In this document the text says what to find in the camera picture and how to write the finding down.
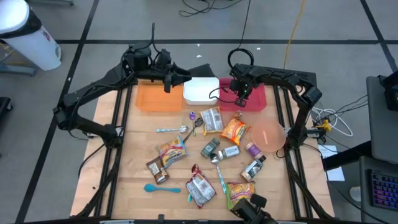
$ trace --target computer keyboard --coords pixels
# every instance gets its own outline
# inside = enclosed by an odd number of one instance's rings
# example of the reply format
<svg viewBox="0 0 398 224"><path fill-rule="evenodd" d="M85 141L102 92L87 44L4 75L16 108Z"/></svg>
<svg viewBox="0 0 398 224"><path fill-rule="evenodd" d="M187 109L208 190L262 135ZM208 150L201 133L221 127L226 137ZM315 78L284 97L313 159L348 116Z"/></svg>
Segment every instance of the computer keyboard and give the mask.
<svg viewBox="0 0 398 224"><path fill-rule="evenodd" d="M368 170L371 205L398 211L398 177Z"/></svg>

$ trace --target snack bag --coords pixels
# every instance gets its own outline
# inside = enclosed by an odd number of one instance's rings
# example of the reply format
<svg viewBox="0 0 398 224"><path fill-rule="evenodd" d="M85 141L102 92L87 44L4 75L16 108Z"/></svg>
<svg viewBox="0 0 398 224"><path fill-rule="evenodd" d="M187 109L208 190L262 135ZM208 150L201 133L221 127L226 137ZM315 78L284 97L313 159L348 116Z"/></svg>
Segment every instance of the snack bag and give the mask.
<svg viewBox="0 0 398 224"><path fill-rule="evenodd" d="M147 167L154 176L156 184L161 184L169 178L168 173L164 170L162 158L159 156L147 162Z"/></svg>
<svg viewBox="0 0 398 224"><path fill-rule="evenodd" d="M242 137L250 128L250 126L239 120L241 117L241 113L236 113L235 116L230 119L228 125L221 132L221 136L228 138L239 146L241 144Z"/></svg>
<svg viewBox="0 0 398 224"><path fill-rule="evenodd" d="M226 186L226 198L228 209L232 209L239 200L246 198L250 201L251 195L256 193L254 190L254 182L235 183L228 182Z"/></svg>
<svg viewBox="0 0 398 224"><path fill-rule="evenodd" d="M199 170L197 164L192 167L192 178L185 184L198 208L210 201L216 195L216 190L211 186L205 175Z"/></svg>
<svg viewBox="0 0 398 224"><path fill-rule="evenodd" d="M181 159L186 155L184 142L180 136L177 136L173 141L165 143L161 146L156 146L156 150L162 158L164 168L168 168L173 162Z"/></svg>
<svg viewBox="0 0 398 224"><path fill-rule="evenodd" d="M223 130L223 120L221 119L221 111L219 107L211 108L200 112L200 116L205 122L205 131L207 133L221 132Z"/></svg>

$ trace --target transparent bowl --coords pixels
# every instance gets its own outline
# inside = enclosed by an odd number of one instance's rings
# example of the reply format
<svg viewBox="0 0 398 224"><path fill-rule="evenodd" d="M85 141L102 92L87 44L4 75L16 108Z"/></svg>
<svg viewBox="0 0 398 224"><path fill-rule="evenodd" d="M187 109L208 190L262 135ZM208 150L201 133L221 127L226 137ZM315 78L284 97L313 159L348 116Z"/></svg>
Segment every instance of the transparent bowl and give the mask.
<svg viewBox="0 0 398 224"><path fill-rule="evenodd" d="M275 152L282 148L286 142L283 127L271 119L261 119L251 130L253 143L263 152Z"/></svg>

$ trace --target orange tray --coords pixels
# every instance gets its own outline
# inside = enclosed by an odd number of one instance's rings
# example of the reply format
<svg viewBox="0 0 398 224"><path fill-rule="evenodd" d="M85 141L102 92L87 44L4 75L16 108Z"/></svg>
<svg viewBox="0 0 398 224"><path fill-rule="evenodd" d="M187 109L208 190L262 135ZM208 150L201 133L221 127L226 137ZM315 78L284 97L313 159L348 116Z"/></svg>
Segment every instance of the orange tray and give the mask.
<svg viewBox="0 0 398 224"><path fill-rule="evenodd" d="M180 111L183 105L182 90L183 86L178 85L166 93L162 82L139 81L136 106L142 111Z"/></svg>

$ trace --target gray floor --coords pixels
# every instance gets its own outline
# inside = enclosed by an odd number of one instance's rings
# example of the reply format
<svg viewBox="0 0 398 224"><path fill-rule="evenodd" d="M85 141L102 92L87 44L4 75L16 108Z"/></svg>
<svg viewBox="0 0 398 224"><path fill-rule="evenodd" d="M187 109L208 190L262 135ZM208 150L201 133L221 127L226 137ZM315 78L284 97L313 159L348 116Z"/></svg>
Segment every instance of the gray floor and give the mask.
<svg viewBox="0 0 398 224"><path fill-rule="evenodd" d="M68 4L32 1L31 6L46 29L57 40L79 40L93 0L75 0ZM200 7L201 2L188 0ZM367 0L385 39L398 39L398 2ZM218 7L229 4L217 1ZM88 33L88 40L137 40L150 38L150 25L156 23L156 39L240 39L248 1L225 10L185 18L178 10L188 10L181 0L99 0ZM252 0L245 39L288 39L300 9L300 1ZM360 1L307 0L295 39L377 40ZM210 63L214 72L228 75L226 56L236 44L159 44L172 54L183 68ZM282 67L284 44L244 44L255 57L255 64ZM77 49L63 44L62 65L52 71L38 71L35 77L0 74L0 96L12 98L14 110L0 129L0 223L15 221L24 194L42 149L51 119ZM389 45L398 58L398 45ZM70 91L99 79L116 65L125 45L86 44L83 47ZM248 62L236 54L234 62ZM365 78L389 75L392 71L379 44L376 45L299 45L290 48L287 68L316 72L321 99L326 108L337 109L366 94ZM88 103L80 114L92 118L96 102ZM330 136L353 147L369 140L367 108L346 113L344 120L354 132L348 138L334 131ZM78 166L83 160L86 142L56 130L50 151L26 221L49 220L69 216L77 183ZM345 148L337 146L339 151ZM346 181L335 183L344 193L359 185L358 164L343 168ZM359 212L336 194L331 196L337 217L360 220Z"/></svg>

